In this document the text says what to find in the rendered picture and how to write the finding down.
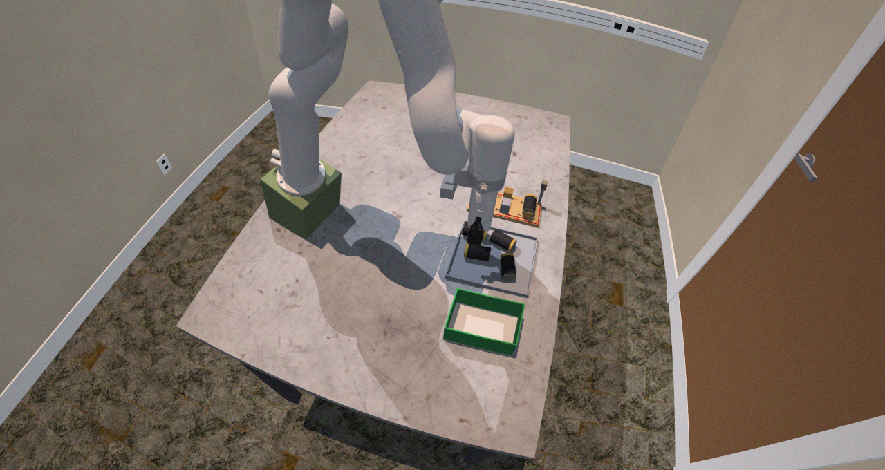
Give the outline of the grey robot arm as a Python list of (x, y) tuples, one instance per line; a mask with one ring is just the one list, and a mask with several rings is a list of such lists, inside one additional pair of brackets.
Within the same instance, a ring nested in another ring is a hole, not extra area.
[[(502, 189), (515, 132), (505, 118), (456, 108), (455, 59), (442, 1), (379, 5), (404, 74), (418, 148), (427, 165), (445, 175), (440, 197), (453, 200), (456, 185), (483, 195)], [(324, 182), (314, 106), (340, 75), (347, 39), (348, 21), (332, 0), (281, 0), (278, 54), (287, 68), (269, 90), (279, 143), (279, 151), (272, 151), (279, 161), (270, 162), (278, 165), (277, 183), (290, 195), (309, 195)]]

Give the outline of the black and gold battery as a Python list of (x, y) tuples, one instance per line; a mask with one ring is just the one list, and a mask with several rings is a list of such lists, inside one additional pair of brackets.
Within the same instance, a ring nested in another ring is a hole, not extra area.
[(501, 277), (505, 282), (512, 282), (517, 279), (514, 256), (512, 253), (504, 253), (501, 259)]
[(468, 244), (465, 246), (464, 258), (489, 261), (491, 247)]
[(513, 239), (511, 236), (507, 236), (507, 234), (500, 232), (497, 229), (495, 229), (491, 233), (489, 241), (491, 241), (491, 243), (495, 243), (499, 247), (503, 247), (503, 249), (507, 250), (507, 252), (512, 252), (513, 247), (517, 243), (516, 239)]
[(523, 203), (523, 212), (535, 213), (535, 203), (537, 203), (537, 197), (533, 194), (525, 195), (524, 203)]
[[(468, 227), (467, 222), (465, 222), (463, 225), (462, 236), (468, 236), (469, 231), (470, 231), (470, 228)], [(484, 233), (483, 240), (486, 240), (487, 231), (483, 230), (483, 233)]]

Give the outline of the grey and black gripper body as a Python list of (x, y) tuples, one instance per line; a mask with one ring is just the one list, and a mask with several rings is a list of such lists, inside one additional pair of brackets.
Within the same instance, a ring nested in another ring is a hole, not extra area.
[[(504, 187), (505, 185), (503, 185)], [(503, 189), (502, 187), (502, 189)], [(470, 201), (469, 201), (469, 213), (468, 213), (468, 227), (473, 225), (476, 217), (481, 217), (481, 223), (483, 225), (484, 231), (489, 231), (491, 228), (491, 221), (495, 212), (495, 205), (497, 195), (499, 191), (487, 192), (486, 195), (483, 195), (477, 189), (471, 189)]]

